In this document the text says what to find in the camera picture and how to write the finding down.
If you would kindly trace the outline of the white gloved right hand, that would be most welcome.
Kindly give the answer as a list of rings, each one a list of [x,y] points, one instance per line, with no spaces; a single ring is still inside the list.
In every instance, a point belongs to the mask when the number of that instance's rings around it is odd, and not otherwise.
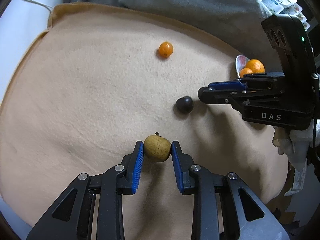
[[[315,146],[319,146],[319,120],[312,120],[310,126],[303,131],[287,132],[285,128],[274,126],[272,144],[278,148],[279,155],[287,155],[295,169],[293,184],[284,194],[285,197],[303,189],[307,169],[307,151],[313,148],[313,139],[315,139]]]

